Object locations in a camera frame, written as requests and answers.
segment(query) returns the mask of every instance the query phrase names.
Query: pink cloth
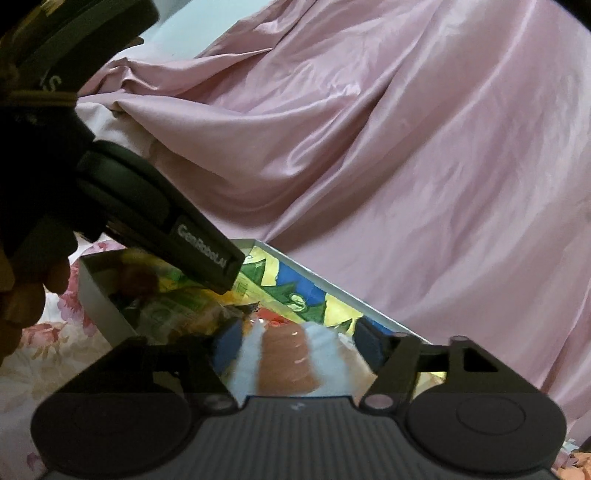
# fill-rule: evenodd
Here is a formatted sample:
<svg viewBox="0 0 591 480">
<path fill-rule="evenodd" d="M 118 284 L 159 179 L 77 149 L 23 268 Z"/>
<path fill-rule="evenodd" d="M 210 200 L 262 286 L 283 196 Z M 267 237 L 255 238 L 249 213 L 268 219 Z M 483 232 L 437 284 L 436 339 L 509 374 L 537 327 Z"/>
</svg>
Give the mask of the pink cloth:
<svg viewBox="0 0 591 480">
<path fill-rule="evenodd" d="M 276 0 L 110 61 L 80 116 L 433 342 L 591 410 L 591 34 L 551 0 Z"/>
</svg>

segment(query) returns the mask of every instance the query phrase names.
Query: screw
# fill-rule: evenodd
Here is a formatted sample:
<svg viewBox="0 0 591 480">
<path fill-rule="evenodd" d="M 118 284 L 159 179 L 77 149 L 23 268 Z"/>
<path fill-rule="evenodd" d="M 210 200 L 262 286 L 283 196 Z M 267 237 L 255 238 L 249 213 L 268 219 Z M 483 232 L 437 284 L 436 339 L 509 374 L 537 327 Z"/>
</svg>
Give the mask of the screw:
<svg viewBox="0 0 591 480">
<path fill-rule="evenodd" d="M 394 400 L 389 396 L 376 393 L 365 397 L 363 403 L 372 410 L 387 410 L 394 406 Z"/>
<path fill-rule="evenodd" d="M 227 395 L 208 395 L 203 404 L 212 411 L 228 410 L 234 406 L 234 400 Z"/>
</svg>

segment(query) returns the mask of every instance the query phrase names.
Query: human hand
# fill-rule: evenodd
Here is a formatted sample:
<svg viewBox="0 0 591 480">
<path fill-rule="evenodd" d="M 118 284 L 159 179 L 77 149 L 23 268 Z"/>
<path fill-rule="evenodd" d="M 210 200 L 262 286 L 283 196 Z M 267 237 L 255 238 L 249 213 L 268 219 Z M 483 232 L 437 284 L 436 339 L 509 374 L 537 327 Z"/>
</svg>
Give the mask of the human hand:
<svg viewBox="0 0 591 480">
<path fill-rule="evenodd" d="M 67 258 L 51 267 L 43 283 L 14 277 L 10 262 L 0 248 L 0 365 L 21 341 L 22 329 L 35 325 L 45 308 L 45 289 L 62 294 L 70 278 Z"/>
</svg>

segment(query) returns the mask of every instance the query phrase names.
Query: floral bedsheet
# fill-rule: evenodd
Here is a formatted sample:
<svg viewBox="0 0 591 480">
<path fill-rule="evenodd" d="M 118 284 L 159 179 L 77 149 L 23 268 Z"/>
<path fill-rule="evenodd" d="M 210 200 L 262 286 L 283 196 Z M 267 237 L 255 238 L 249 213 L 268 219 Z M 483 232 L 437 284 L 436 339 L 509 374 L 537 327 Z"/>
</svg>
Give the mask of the floral bedsheet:
<svg viewBox="0 0 591 480">
<path fill-rule="evenodd" d="M 40 321 L 24 330 L 18 350 L 0 367 L 0 479 L 33 480 L 45 467 L 30 436 L 36 406 L 106 354 L 110 346 L 78 301 L 78 257 L 122 248 L 103 238 L 79 240 L 67 291 L 47 293 Z"/>
</svg>

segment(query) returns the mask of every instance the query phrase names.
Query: box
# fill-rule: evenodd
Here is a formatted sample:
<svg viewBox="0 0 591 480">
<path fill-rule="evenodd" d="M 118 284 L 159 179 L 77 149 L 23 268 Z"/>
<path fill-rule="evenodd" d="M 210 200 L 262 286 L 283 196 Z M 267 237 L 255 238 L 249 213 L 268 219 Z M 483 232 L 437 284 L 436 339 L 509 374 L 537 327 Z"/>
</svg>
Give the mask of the box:
<svg viewBox="0 0 591 480">
<path fill-rule="evenodd" d="M 306 267 L 296 263 L 273 247 L 253 239 L 237 239 L 233 242 L 245 253 L 247 259 L 240 281 L 264 283 L 265 294 L 283 299 L 290 309 L 290 319 L 313 319 L 326 326 L 334 326 L 341 319 L 355 315 L 365 316 L 386 332 L 405 332 L 416 335 L 398 322 L 386 317 L 371 306 L 344 292 Z M 115 265 L 121 250 L 87 255 L 80 259 L 79 300 L 88 316 L 97 325 L 111 346 L 136 336 L 109 296 L 115 292 L 117 272 Z M 286 293 L 291 300 L 286 301 Z M 347 320 L 347 333 L 354 330 L 353 318 Z"/>
</svg>

